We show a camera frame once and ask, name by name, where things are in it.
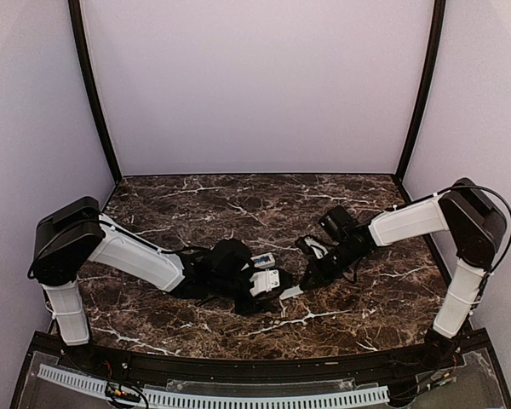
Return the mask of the white battery cover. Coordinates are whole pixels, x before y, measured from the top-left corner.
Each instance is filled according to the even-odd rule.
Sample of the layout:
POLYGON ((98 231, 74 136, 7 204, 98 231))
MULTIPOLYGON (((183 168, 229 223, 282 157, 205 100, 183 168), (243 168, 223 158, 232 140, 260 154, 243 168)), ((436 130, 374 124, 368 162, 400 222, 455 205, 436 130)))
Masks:
POLYGON ((286 299, 289 299, 289 298, 292 298, 292 297, 298 297, 302 293, 303 293, 303 290, 300 288, 299 285, 296 285, 296 286, 293 286, 291 288, 288 288, 288 289, 284 290, 280 294, 279 299, 280 300, 286 300, 286 299))

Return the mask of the white remote control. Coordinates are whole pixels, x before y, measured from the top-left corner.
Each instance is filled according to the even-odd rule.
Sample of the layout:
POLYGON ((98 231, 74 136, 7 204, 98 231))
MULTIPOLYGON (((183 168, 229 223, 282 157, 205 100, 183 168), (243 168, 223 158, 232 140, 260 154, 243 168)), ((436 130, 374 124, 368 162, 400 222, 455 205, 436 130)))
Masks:
POLYGON ((276 260, 271 252, 253 256, 251 260, 254 266, 259 269, 273 268, 276 264, 276 260))

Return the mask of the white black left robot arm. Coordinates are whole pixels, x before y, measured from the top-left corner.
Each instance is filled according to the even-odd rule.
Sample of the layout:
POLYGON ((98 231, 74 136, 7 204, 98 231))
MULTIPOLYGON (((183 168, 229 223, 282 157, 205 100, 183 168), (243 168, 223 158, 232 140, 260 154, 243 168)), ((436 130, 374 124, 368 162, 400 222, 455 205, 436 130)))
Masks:
POLYGON ((263 311, 291 282, 271 254, 253 256, 237 239, 222 239, 210 249, 167 251, 101 213, 96 199, 82 197, 38 223, 27 276, 42 286, 71 359, 86 372, 103 364, 102 351, 89 341, 78 288, 78 270, 86 262, 115 268, 176 298, 230 299, 240 315, 263 311))

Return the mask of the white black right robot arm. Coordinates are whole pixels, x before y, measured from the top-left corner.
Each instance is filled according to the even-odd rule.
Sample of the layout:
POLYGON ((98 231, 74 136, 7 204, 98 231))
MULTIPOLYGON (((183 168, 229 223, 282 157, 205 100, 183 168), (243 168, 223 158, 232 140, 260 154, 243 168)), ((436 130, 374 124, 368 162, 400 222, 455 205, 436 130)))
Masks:
POLYGON ((395 205, 360 222, 345 207, 327 210, 319 225, 332 240, 327 244, 304 236, 296 246, 307 257, 300 288, 309 291, 330 285, 355 263, 378 248, 436 233, 448 233, 456 247, 456 267, 437 313, 433 337, 417 352, 417 361, 434 370, 451 354, 445 339, 461 330, 477 308, 489 278, 511 247, 511 206, 494 190, 461 178, 453 185, 407 204, 395 205))

